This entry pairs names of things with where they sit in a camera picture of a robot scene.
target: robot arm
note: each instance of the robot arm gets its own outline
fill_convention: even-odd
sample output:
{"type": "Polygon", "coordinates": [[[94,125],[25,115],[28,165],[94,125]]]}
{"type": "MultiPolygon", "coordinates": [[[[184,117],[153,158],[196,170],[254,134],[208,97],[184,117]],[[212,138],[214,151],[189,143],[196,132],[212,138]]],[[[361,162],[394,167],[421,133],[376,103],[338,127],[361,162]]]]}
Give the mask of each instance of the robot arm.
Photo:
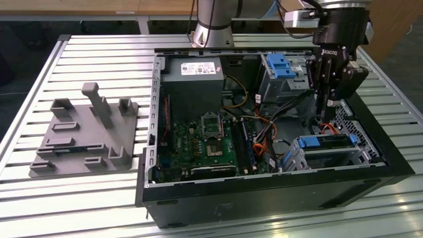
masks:
{"type": "Polygon", "coordinates": [[[334,116],[340,99],[349,98],[368,76],[356,64],[356,48],[370,39],[370,0],[304,0],[316,6],[286,14],[288,26],[313,22],[317,30],[312,43],[318,46],[313,60],[306,61],[308,82],[316,93],[316,115],[322,122],[334,116]]]}
{"type": "MultiPolygon", "coordinates": [[[[304,9],[288,12],[285,27],[317,28],[312,43],[318,46],[306,62],[308,82],[316,94],[316,115],[326,122],[340,99],[350,97],[368,76],[354,63],[356,48],[368,44],[372,29],[365,7],[370,0],[298,0],[304,9]]],[[[198,0],[198,24],[193,47],[233,47],[230,19],[245,12],[262,16],[273,0],[198,0]]]]}

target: gray plastic holder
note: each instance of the gray plastic holder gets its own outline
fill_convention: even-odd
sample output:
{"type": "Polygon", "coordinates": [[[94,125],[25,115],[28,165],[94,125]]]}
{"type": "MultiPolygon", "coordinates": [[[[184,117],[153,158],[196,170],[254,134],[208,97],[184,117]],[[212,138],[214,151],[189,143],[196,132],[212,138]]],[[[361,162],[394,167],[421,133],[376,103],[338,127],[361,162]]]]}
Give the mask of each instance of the gray plastic holder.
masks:
{"type": "Polygon", "coordinates": [[[138,106],[130,99],[108,104],[97,83],[84,83],[81,93],[92,105],[56,99],[54,114],[29,176],[86,175],[128,170],[132,166],[138,106]]]}

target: sticker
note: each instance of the sticker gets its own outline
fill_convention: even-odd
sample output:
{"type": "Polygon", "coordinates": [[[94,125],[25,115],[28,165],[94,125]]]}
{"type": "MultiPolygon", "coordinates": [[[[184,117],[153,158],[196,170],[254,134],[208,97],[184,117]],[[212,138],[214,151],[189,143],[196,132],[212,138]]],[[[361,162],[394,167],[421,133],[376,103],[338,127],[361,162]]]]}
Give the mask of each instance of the sticker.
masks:
{"type": "Polygon", "coordinates": [[[116,11],[116,14],[134,14],[134,11],[116,11]]]}
{"type": "Polygon", "coordinates": [[[276,168],[276,163],[274,163],[274,160],[269,159],[269,165],[276,168]]]}
{"type": "Polygon", "coordinates": [[[261,103],[261,95],[256,94],[256,103],[261,103]]]}
{"type": "Polygon", "coordinates": [[[302,71],[301,67],[290,67],[292,71],[302,71]]]}
{"type": "Polygon", "coordinates": [[[180,65],[181,75],[216,74],[213,62],[182,63],[180,65]]]}

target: aluminum table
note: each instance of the aluminum table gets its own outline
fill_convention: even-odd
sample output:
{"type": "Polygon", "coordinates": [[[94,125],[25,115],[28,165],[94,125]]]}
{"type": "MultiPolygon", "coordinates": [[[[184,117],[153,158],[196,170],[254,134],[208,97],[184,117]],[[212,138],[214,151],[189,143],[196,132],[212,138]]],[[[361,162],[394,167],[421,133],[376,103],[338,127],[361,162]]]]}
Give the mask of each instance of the aluminum table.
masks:
{"type": "MultiPolygon", "coordinates": [[[[234,35],[237,47],[308,47],[286,35],[234,35]]],[[[416,175],[372,192],[349,206],[160,230],[136,208],[137,158],[129,171],[32,179],[29,163],[52,118],[54,98],[86,104],[82,83],[96,81],[109,103],[137,102],[134,154],[146,139],[154,48],[188,47],[185,35],[72,36],[61,38],[0,144],[0,237],[378,237],[423,230],[423,116],[368,55],[357,63],[369,76],[357,93],[408,160],[416,175]]]]}

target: ram slot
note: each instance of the ram slot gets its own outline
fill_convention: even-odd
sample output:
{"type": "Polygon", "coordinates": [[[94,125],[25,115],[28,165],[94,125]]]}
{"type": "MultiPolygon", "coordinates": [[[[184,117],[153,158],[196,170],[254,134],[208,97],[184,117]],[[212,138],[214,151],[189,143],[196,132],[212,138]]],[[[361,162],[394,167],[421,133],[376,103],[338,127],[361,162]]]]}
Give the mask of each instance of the ram slot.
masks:
{"type": "Polygon", "coordinates": [[[241,127],[241,123],[237,120],[230,122],[230,133],[232,133],[232,142],[234,147],[238,172],[240,174],[248,174],[252,171],[252,166],[250,166],[248,152],[246,152],[246,143],[244,140],[242,127],[241,127]]]}
{"type": "Polygon", "coordinates": [[[249,159],[249,164],[252,169],[254,170],[254,165],[256,165],[256,158],[253,157],[253,151],[252,151],[252,145],[250,145],[250,141],[248,138],[248,127],[246,127],[246,123],[245,121],[241,119],[241,127],[242,127],[242,132],[244,132],[244,141],[245,141],[245,148],[246,148],[246,156],[249,159]]]}

